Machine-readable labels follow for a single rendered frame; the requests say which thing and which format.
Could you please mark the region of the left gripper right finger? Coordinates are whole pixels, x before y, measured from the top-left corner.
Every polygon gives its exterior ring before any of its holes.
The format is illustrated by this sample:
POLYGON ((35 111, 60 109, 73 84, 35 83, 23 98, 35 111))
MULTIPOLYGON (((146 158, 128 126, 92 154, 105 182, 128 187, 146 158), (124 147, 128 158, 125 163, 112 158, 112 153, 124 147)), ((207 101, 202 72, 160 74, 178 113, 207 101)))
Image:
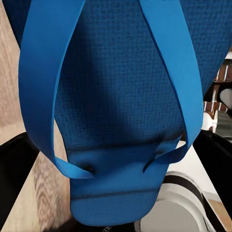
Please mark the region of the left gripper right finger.
MULTIPOLYGON (((232 141, 208 129, 201 129, 192 146, 232 219, 232 141)), ((133 227, 136 232, 135 222, 133 227)))

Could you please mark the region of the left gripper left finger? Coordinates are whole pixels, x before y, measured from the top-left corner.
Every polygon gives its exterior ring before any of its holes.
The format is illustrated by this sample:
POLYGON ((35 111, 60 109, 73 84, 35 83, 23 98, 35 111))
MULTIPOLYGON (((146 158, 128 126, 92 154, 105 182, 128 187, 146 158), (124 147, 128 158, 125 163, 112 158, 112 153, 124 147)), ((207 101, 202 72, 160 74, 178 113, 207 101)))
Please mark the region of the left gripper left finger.
POLYGON ((0 232, 39 153, 27 132, 0 145, 0 232))

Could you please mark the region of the sandal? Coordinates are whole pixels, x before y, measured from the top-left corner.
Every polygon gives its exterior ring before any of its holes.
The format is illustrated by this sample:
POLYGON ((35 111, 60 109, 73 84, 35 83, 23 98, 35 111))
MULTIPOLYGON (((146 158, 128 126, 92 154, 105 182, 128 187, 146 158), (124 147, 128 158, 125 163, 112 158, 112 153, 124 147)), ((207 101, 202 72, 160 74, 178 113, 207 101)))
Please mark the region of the sandal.
POLYGON ((72 216, 96 227, 144 218, 202 129, 232 46, 232 0, 2 2, 23 123, 70 178, 72 216), (54 154, 54 119, 68 162, 54 154))

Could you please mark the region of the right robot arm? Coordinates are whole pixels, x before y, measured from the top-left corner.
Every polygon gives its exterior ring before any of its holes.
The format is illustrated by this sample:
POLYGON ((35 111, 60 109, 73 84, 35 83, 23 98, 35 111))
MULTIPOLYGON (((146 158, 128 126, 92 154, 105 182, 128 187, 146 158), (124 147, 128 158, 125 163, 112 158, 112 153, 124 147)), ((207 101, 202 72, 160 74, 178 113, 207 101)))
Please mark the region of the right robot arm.
POLYGON ((213 82, 206 92, 203 101, 210 102, 212 101, 214 85, 220 85, 217 93, 217 102, 221 102, 228 107, 227 114, 232 118, 232 83, 224 82, 217 83, 213 82))

